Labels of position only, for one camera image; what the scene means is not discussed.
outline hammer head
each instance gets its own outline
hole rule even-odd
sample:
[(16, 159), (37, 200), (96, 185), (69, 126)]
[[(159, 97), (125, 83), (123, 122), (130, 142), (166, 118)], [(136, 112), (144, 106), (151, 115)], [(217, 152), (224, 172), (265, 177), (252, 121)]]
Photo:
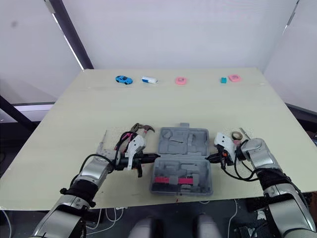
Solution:
[(140, 124), (139, 125), (139, 129), (144, 129), (144, 131), (151, 130), (151, 131), (155, 132), (154, 128), (151, 127), (150, 125), (142, 125), (142, 124)]

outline black frame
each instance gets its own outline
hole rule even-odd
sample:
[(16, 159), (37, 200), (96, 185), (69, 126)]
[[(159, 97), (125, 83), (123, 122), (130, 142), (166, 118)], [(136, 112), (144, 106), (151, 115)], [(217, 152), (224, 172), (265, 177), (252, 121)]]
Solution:
[(79, 62), (84, 69), (94, 69), (91, 63), (85, 47), (81, 42), (77, 31), (69, 18), (68, 12), (62, 0), (44, 0), (46, 4), (50, 4), (53, 9), (52, 14), (54, 14), (58, 24), (63, 31), (65, 37), (67, 38), (70, 46), (72, 47), (74, 53), (76, 54)]

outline gray plastic case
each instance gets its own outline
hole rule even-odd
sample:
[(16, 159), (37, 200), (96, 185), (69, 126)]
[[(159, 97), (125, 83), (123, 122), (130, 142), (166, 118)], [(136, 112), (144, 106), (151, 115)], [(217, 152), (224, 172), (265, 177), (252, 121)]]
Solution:
[[(211, 195), (211, 167), (205, 159), (209, 155), (209, 132), (190, 128), (188, 123), (180, 125), (161, 128), (160, 158), (154, 162), (150, 191), (165, 195)], [(183, 184), (184, 179), (192, 179), (192, 183)]]

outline tape roll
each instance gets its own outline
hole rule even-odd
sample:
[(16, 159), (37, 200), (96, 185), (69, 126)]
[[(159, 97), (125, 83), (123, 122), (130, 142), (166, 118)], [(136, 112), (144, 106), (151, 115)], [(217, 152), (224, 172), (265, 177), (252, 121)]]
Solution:
[(234, 139), (234, 140), (242, 140), (242, 138), (243, 138), (243, 135), (238, 131), (232, 132), (231, 136), (232, 136), (232, 139)]

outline black cable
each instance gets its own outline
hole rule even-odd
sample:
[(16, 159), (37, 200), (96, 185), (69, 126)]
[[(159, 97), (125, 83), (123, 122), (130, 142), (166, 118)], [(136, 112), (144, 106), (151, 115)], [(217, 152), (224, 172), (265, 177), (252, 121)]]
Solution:
[(299, 190), (299, 188), (290, 179), (289, 179), (289, 183), (294, 186), (295, 190), (298, 192), (298, 195), (301, 198), (301, 200), (303, 201), (304, 205), (308, 208), (308, 203), (307, 203), (304, 195), (302, 194), (302, 192)]
[(242, 160), (241, 163), (244, 165), (244, 167), (246, 167), (250, 172), (252, 172), (253, 170), (251, 170)]
[(223, 170), (227, 175), (229, 175), (230, 177), (232, 177), (232, 178), (234, 178), (234, 179), (237, 179), (237, 180), (242, 180), (242, 181), (245, 181), (245, 182), (253, 182), (253, 181), (259, 180), (258, 178), (253, 178), (253, 179), (251, 179), (251, 178), (253, 177), (253, 175), (254, 175), (255, 172), (252, 172), (252, 173), (251, 173), (251, 176), (249, 176), (249, 177), (247, 177), (247, 178), (239, 178), (239, 177), (236, 177), (236, 176), (230, 174), (230, 173), (229, 173), (226, 169), (224, 169), (224, 168), (222, 168), (222, 170)]
[(83, 221), (83, 238), (86, 238), (86, 235), (87, 235), (86, 222)]
[(111, 164), (112, 167), (115, 168), (115, 164), (114, 164), (110, 159), (108, 159), (106, 156), (103, 156), (103, 155), (100, 155), (100, 154), (91, 154), (91, 155), (87, 156), (87, 158), (84, 160), (83, 164), (82, 164), (81, 167), (80, 167), (79, 173), (82, 172), (82, 170), (84, 169), (84, 166), (85, 166), (87, 160), (88, 160), (90, 157), (92, 157), (92, 156), (100, 157), (100, 158), (102, 158), (102, 159), (104, 159), (104, 160), (107, 160), (107, 162), (108, 162), (109, 164)]
[(256, 234), (256, 232), (257, 232), (260, 228), (262, 228), (262, 227), (264, 227), (264, 226), (266, 226), (266, 225), (267, 225), (267, 222), (263, 222), (261, 225), (257, 226), (257, 227), (254, 229), (254, 231), (252, 232), (250, 238), (254, 238), (254, 235)]
[(237, 154), (236, 154), (236, 156), (235, 156), (235, 158), (234, 158), (233, 166), (234, 166), (234, 171), (236, 172), (237, 176), (238, 176), (240, 179), (242, 179), (242, 180), (244, 180), (244, 181), (245, 181), (245, 179), (248, 180), (248, 181), (251, 181), (251, 180), (252, 180), (252, 181), (259, 180), (259, 178), (250, 179), (250, 178), (252, 178), (253, 175), (254, 175), (253, 171), (251, 171), (252, 176), (250, 176), (250, 177), (248, 177), (248, 178), (243, 178), (243, 177), (241, 177), (240, 174), (238, 173), (238, 169), (237, 169), (237, 159), (238, 159), (238, 158), (237, 158)]
[(73, 179), (70, 182), (70, 186), (72, 186), (72, 184), (74, 183), (75, 179), (77, 178), (78, 175), (75, 175), (75, 177), (73, 177)]

